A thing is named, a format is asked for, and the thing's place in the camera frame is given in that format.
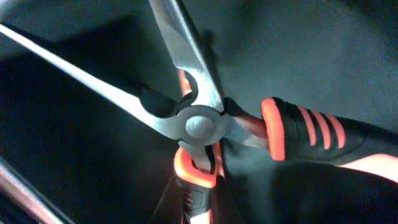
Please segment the orange black long-nose pliers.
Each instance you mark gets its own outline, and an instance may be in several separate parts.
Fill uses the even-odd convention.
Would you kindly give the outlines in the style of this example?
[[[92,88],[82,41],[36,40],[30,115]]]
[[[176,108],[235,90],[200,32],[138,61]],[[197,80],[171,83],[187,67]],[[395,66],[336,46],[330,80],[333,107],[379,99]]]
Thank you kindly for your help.
[[[223,170],[219,141],[234,140],[267,151],[275,161],[303,161],[358,170],[397,180],[397,134],[375,125],[266,98],[261,118],[233,112],[213,79],[197,29],[181,1],[151,1],[150,7],[178,71],[183,97],[162,116],[148,110],[143,88],[130,94],[69,62],[46,40],[1,24],[1,33],[48,61],[124,111],[178,142],[174,157],[183,189],[183,223],[211,223],[211,194]]]

